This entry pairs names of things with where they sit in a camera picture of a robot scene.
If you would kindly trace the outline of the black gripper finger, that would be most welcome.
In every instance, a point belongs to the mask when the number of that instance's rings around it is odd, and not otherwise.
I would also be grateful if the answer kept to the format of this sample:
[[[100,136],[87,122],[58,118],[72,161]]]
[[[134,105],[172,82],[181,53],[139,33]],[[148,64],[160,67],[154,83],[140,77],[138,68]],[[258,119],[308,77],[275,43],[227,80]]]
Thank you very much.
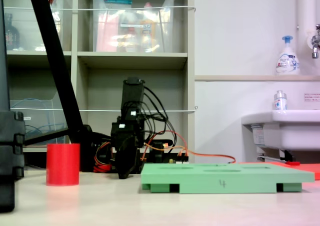
[[[129,157],[128,138],[124,139],[116,153],[116,169],[119,179],[127,179],[129,175]]]
[[[128,174],[131,174],[135,171],[137,166],[137,155],[138,155],[138,148],[137,148],[137,140],[135,136],[131,136],[128,143],[129,149],[129,170]]]

